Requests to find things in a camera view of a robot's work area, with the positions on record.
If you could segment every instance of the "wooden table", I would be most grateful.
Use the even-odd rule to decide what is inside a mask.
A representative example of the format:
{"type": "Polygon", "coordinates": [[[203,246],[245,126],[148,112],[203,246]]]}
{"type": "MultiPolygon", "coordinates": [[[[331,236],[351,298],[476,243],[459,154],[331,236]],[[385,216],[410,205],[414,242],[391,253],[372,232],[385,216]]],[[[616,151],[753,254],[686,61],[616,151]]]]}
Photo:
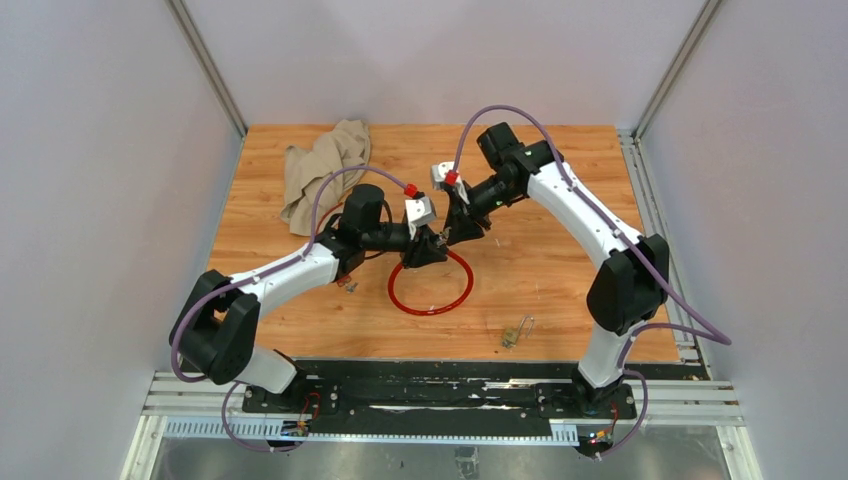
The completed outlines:
{"type": "MultiPolygon", "coordinates": [[[[283,152],[295,144],[309,148],[329,125],[255,125],[250,128],[230,190],[209,267],[224,274],[250,270],[302,246],[306,239],[288,232],[279,219],[283,206],[283,152]]],[[[472,185],[491,175],[472,131],[462,175],[472,185]]],[[[452,160],[462,127],[458,125],[373,125],[370,164],[431,197],[436,211],[447,211],[447,196],[430,192],[429,169],[452,160]]],[[[517,126],[525,144],[541,139],[532,127],[517,126]]],[[[581,180],[622,220],[641,228],[624,158],[612,127],[551,127],[560,151],[581,180]]],[[[366,173],[362,182],[386,192],[393,211],[403,211],[399,188],[366,173]]],[[[440,230],[444,217],[434,225],[440,230]]],[[[392,305],[386,293],[397,254],[366,262],[353,274],[355,293],[328,285],[313,289],[266,316],[259,344],[294,357],[418,358],[575,361],[586,349],[593,321],[586,292],[595,276],[588,257],[559,223],[527,200],[491,215],[485,238],[453,250],[473,267],[474,290],[459,308],[420,317],[392,305]],[[536,318],[529,338],[508,350],[501,346],[506,327],[536,318]]],[[[465,274],[455,262],[401,272],[397,293],[413,308],[428,309],[455,299],[465,274]]],[[[663,309],[654,321],[667,321],[663,309]]],[[[632,361],[669,362],[679,356],[671,333],[652,330],[639,337],[632,361]]]]}

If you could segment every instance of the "gray wall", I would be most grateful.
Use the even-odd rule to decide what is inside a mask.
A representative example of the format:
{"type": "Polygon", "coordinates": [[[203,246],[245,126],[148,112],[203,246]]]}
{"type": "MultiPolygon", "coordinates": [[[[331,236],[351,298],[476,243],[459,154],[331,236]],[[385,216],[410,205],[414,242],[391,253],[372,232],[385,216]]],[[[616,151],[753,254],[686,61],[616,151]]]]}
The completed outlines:
{"type": "Polygon", "coordinates": [[[703,0],[187,3],[248,123],[465,123],[511,103],[630,127],[703,0]]]}
{"type": "Polygon", "coordinates": [[[768,479],[844,478],[848,4],[730,1],[645,144],[768,479]]]}
{"type": "Polygon", "coordinates": [[[163,1],[0,32],[0,478],[113,479],[240,140],[163,1]]]}

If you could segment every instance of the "robotic arm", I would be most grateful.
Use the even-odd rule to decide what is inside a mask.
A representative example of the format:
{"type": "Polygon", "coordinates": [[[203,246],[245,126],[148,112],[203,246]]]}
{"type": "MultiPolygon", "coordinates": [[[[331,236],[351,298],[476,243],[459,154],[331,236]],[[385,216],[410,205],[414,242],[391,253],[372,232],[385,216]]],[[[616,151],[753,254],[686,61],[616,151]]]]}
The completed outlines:
{"type": "Polygon", "coordinates": [[[230,284],[254,279],[213,299],[190,320],[179,342],[179,352],[214,383],[238,380],[282,393],[299,372],[294,362],[279,352],[254,345],[259,320],[301,293],[346,278],[362,265],[368,250],[398,252],[405,267],[422,267],[447,260],[444,238],[428,223],[435,219],[433,204],[423,194],[405,201],[400,223],[381,222],[383,191],[374,185],[357,185],[346,199],[341,215],[330,218],[304,257],[298,251],[268,265],[226,277],[216,270],[200,276],[177,327],[204,296],[230,284]],[[288,268],[267,276],[261,273],[301,258],[288,268]]]}
{"type": "Polygon", "coordinates": [[[547,142],[520,143],[506,123],[487,129],[477,144],[494,175],[471,187],[451,163],[431,169],[433,187],[447,192],[450,206],[444,232],[448,245],[483,237],[491,227],[489,214],[502,206],[531,198],[544,206],[577,239],[598,268],[587,304],[595,320],[589,348],[572,374],[586,411],[608,401],[622,381],[628,339],[644,321],[656,315],[667,294],[618,238],[626,235],[663,278],[668,278],[669,249],[659,235],[642,236],[626,225],[580,182],[568,164],[563,181],[547,142]],[[588,197],[618,227],[608,224],[581,198],[588,197]]]}

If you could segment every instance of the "red connector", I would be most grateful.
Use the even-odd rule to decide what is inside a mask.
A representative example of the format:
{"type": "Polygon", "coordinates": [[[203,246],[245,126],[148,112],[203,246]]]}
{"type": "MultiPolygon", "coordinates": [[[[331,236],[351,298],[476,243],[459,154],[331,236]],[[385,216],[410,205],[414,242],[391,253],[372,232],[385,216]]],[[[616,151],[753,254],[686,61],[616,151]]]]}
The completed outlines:
{"type": "Polygon", "coordinates": [[[451,187],[454,186],[454,184],[456,184],[456,178],[458,176],[459,174],[455,170],[448,171],[448,174],[445,175],[445,183],[447,183],[451,187]]]}
{"type": "Polygon", "coordinates": [[[415,198],[415,195],[418,194],[418,187],[413,183],[407,183],[406,188],[403,189],[403,193],[409,198],[415,198]]]}

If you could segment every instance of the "beige cloth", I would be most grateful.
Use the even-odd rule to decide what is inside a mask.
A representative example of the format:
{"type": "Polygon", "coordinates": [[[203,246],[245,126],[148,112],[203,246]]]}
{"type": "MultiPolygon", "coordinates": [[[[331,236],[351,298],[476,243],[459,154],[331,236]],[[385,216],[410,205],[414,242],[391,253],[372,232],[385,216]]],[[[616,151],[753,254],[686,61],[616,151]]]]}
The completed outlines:
{"type": "MultiPolygon", "coordinates": [[[[280,218],[289,224],[289,231],[309,236],[312,205],[324,179],[342,167],[366,165],[370,157],[371,137],[368,125],[362,120],[342,120],[331,132],[318,137],[312,150],[287,147],[286,194],[280,218]]],[[[344,192],[353,188],[364,173],[354,170],[334,178],[318,201],[318,219],[338,204],[344,192]]]]}

